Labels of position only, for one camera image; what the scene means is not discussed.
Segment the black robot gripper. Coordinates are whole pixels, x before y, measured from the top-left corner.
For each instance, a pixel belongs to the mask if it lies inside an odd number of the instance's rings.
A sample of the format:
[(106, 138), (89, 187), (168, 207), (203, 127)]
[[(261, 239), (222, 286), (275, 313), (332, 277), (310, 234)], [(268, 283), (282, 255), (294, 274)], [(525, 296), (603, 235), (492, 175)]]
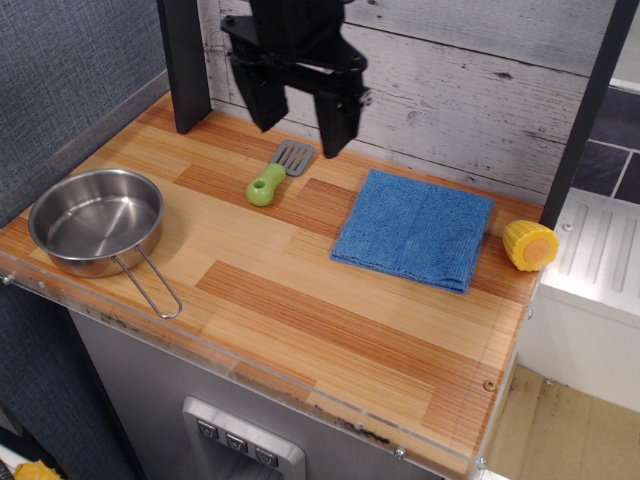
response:
[(262, 132), (288, 113), (285, 88), (314, 95), (323, 154), (337, 157), (358, 135), (371, 103), (364, 55), (341, 34), (343, 1), (252, 1), (248, 16), (226, 16), (231, 66), (246, 108)]

